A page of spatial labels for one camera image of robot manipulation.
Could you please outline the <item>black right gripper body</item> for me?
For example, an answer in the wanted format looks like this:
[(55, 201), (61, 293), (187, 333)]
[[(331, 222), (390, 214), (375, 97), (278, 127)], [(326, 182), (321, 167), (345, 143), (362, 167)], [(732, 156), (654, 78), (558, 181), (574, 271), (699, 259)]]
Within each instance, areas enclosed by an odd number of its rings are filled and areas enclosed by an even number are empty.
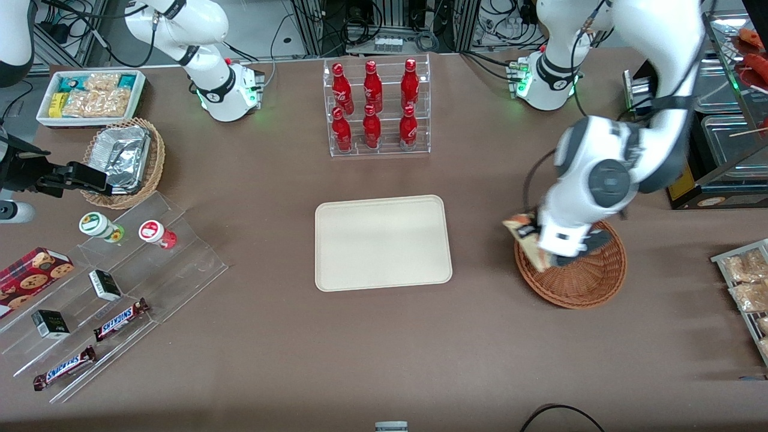
[(17, 137), (2, 137), (2, 189), (62, 197), (63, 190), (70, 189), (71, 184), (58, 172), (63, 165), (50, 163), (49, 155), (49, 151)]

